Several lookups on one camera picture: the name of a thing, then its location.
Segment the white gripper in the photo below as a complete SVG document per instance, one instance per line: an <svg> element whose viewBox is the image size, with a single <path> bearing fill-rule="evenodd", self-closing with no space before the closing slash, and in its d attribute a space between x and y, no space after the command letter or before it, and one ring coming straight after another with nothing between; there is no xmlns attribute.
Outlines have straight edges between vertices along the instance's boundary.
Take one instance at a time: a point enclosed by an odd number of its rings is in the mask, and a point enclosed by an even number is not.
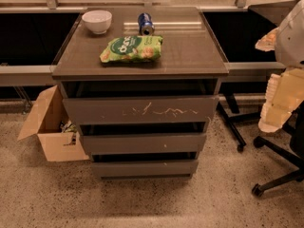
<svg viewBox="0 0 304 228"><path fill-rule="evenodd" d="M278 28L272 29L255 48L261 51L275 49ZM304 70L287 70L280 75L272 74L266 90L266 103L260 112L258 127L262 132L273 133L291 117L293 111L304 101Z"/></svg>

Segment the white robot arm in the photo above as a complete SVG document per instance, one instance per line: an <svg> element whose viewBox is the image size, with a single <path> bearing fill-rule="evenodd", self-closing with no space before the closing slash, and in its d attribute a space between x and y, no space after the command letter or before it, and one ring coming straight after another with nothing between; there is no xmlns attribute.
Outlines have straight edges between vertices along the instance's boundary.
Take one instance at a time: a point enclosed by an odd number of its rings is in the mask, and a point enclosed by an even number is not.
<svg viewBox="0 0 304 228"><path fill-rule="evenodd" d="M266 133L276 132L304 101L304 1L299 1L278 28L256 42L255 48L273 50L275 59L286 69L272 74L266 88L258 127Z"/></svg>

